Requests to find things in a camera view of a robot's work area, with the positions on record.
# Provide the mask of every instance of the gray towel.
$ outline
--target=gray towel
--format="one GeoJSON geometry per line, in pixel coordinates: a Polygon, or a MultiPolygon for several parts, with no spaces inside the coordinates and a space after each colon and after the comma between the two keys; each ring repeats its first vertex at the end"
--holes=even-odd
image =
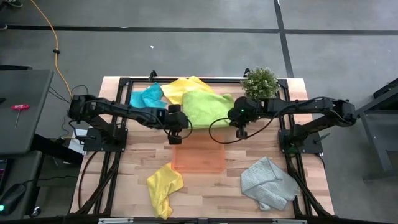
{"type": "Polygon", "coordinates": [[[283,210],[299,189],[296,181],[267,157],[245,170],[241,175],[242,194],[259,202],[263,211],[283,210]]]}

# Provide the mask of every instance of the potted plant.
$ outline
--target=potted plant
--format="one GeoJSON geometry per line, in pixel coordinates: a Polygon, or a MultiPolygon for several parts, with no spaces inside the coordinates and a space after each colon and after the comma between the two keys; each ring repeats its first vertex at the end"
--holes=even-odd
{"type": "Polygon", "coordinates": [[[248,79],[243,80],[241,83],[248,98],[258,100],[275,97],[275,93],[279,89],[278,79],[269,68],[250,70],[247,76],[248,79]]]}

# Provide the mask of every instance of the orange cable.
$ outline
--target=orange cable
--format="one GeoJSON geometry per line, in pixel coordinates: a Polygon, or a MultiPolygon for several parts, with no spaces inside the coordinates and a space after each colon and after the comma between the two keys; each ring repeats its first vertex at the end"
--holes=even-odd
{"type": "MultiPolygon", "coordinates": [[[[55,50],[58,51],[58,37],[57,37],[57,33],[55,33],[55,30],[54,30],[54,28],[53,28],[52,25],[51,25],[51,22],[49,21],[49,19],[47,18],[47,16],[45,16],[45,14],[40,10],[40,8],[36,5],[36,3],[35,3],[33,0],[30,0],[30,1],[33,3],[33,5],[36,7],[36,9],[41,13],[41,15],[44,17],[44,19],[45,19],[45,20],[47,21],[47,23],[49,24],[49,26],[50,26],[52,32],[54,33],[54,37],[55,37],[55,50]]],[[[72,97],[72,92],[70,91],[68,82],[65,80],[65,78],[63,77],[63,75],[62,75],[60,69],[58,68],[58,53],[56,53],[56,52],[55,52],[55,68],[57,69],[58,74],[60,74],[60,76],[61,76],[63,82],[64,82],[65,85],[67,86],[67,89],[68,89],[68,92],[69,92],[70,97],[72,97]]]]}

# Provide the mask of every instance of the concrete floor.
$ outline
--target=concrete floor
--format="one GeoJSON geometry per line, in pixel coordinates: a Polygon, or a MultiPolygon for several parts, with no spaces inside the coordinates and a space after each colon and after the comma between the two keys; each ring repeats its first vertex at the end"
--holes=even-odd
{"type": "MultiPolygon", "coordinates": [[[[29,1],[22,9],[4,8],[0,21],[45,26],[29,1]]],[[[97,95],[106,75],[201,75],[240,77],[246,67],[269,66],[287,77],[290,58],[295,78],[304,78],[309,97],[349,98],[357,108],[372,93],[397,78],[398,35],[283,35],[253,33],[278,29],[273,0],[37,0],[55,26],[231,28],[233,33],[209,32],[84,32],[60,31],[59,66],[70,86],[86,85],[97,95]],[[239,29],[251,29],[242,33],[239,29]]],[[[280,0],[285,29],[398,30],[398,2],[394,0],[280,0]]],[[[0,32],[0,63],[54,69],[53,35],[49,31],[0,32]]],[[[52,86],[67,91],[58,76],[52,86]]],[[[68,105],[49,96],[38,133],[54,138],[68,105]]],[[[335,213],[396,223],[398,181],[365,184],[362,176],[378,170],[378,161],[359,121],[351,128],[331,128],[323,142],[326,175],[335,213]]],[[[42,215],[67,213],[64,204],[51,205],[54,192],[73,187],[54,186],[42,193],[51,209],[42,215]]]]}

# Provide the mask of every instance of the wooden tabletop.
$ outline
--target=wooden tabletop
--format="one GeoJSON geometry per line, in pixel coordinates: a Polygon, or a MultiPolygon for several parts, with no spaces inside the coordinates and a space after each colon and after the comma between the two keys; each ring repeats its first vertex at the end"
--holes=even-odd
{"type": "MultiPolygon", "coordinates": [[[[119,79],[120,77],[104,77],[99,97],[115,100],[119,79]]],[[[303,79],[288,78],[287,81],[292,100],[308,99],[303,79]]],[[[149,85],[150,83],[134,83],[133,91],[142,91],[149,85]]],[[[217,94],[230,93],[233,98],[243,95],[239,84],[209,84],[209,86],[217,94]]],[[[110,116],[104,115],[103,118],[108,122],[111,121],[110,116]]],[[[294,118],[298,124],[305,124],[312,120],[310,114],[298,114],[294,118]]],[[[267,119],[262,119],[250,124],[248,133],[257,131],[266,122],[268,122],[267,119]]],[[[171,162],[172,147],[169,146],[163,131],[146,128],[133,120],[127,121],[127,128],[129,136],[119,165],[112,216],[153,217],[154,211],[150,203],[146,179],[164,164],[171,162]]],[[[280,152],[277,139],[279,129],[279,120],[275,119],[268,128],[252,138],[225,145],[226,170],[222,173],[182,173],[184,188],[170,195],[170,206],[174,210],[171,217],[293,218],[292,203],[289,203],[284,211],[263,212],[259,210],[256,201],[241,193],[241,173],[264,156],[272,159],[275,164],[286,171],[285,158],[280,152]]],[[[236,128],[231,127],[217,129],[216,132],[223,134],[225,141],[231,141],[236,139],[235,130],[236,128]]],[[[90,154],[85,156],[81,169],[90,154]]],[[[103,152],[97,153],[88,165],[81,188],[82,204],[98,185],[103,157],[103,152]]],[[[308,188],[326,211],[333,213],[321,160],[313,154],[302,154],[302,159],[308,188]]],[[[78,210],[77,189],[78,186],[73,197],[71,212],[78,210]]],[[[300,208],[304,212],[302,196],[300,195],[298,199],[300,208]]],[[[101,210],[104,208],[105,201],[106,197],[104,197],[101,210]]]]}

